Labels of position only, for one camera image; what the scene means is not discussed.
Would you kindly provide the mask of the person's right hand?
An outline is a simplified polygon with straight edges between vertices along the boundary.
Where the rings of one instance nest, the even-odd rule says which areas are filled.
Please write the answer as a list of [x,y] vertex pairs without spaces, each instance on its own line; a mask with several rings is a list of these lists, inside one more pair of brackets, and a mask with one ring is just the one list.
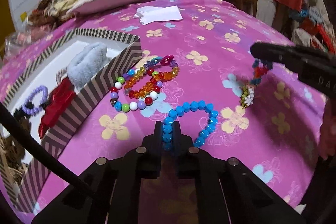
[[326,160],[335,155],[335,99],[326,101],[320,127],[319,155]]

